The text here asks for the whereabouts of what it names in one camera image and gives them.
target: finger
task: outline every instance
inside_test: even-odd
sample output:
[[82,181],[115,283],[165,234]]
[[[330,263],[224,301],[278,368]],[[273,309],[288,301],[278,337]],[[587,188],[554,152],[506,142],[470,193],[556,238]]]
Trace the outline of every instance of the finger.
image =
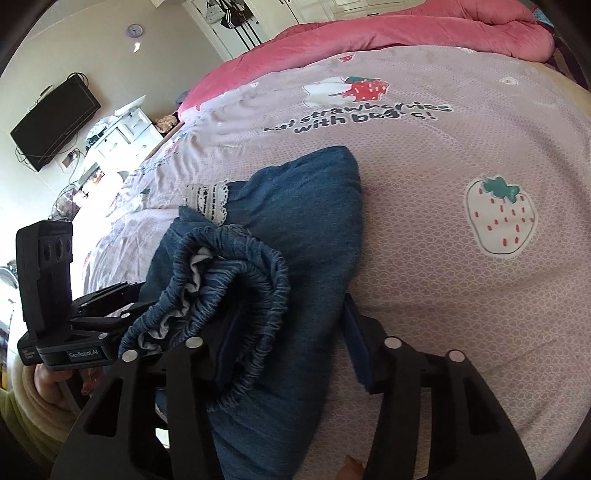
[[63,395],[57,383],[48,380],[49,375],[47,375],[46,370],[43,365],[37,365],[35,368],[35,388],[44,401],[52,405],[58,405],[63,399]]
[[35,376],[39,378],[39,381],[44,384],[52,384],[65,382],[72,378],[74,372],[72,370],[61,370],[54,372],[49,370],[44,364],[37,365],[35,369]]

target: white door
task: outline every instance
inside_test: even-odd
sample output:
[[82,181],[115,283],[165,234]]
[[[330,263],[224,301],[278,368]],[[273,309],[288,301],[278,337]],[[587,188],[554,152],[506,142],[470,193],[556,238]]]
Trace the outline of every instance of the white door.
[[294,0],[246,0],[246,4],[270,38],[274,38],[292,25],[305,22]]
[[207,0],[191,0],[184,5],[223,60],[235,59],[269,40],[256,17],[252,17],[237,29],[225,28],[220,22],[210,25],[205,21]]

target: strawberry illustration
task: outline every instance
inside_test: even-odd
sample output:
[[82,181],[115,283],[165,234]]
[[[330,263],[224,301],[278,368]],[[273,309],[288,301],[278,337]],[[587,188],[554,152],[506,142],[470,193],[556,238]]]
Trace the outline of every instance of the strawberry illustration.
[[472,181],[465,202],[472,231],[488,255],[515,257],[534,234],[538,223],[534,202],[503,177]]

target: beige sleeve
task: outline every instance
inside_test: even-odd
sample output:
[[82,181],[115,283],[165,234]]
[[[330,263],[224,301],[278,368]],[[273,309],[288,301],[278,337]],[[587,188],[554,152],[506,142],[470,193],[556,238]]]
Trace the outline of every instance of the beige sleeve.
[[34,383],[35,367],[25,367],[17,356],[11,368],[12,389],[16,401],[41,432],[58,442],[65,442],[75,417],[72,412],[64,411],[45,402],[37,393]]

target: white dresser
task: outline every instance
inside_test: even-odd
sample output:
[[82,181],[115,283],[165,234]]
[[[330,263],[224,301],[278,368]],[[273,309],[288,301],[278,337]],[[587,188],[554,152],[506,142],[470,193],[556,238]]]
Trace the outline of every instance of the white dresser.
[[126,113],[111,125],[90,148],[87,158],[106,174],[132,172],[161,141],[162,135],[140,108]]

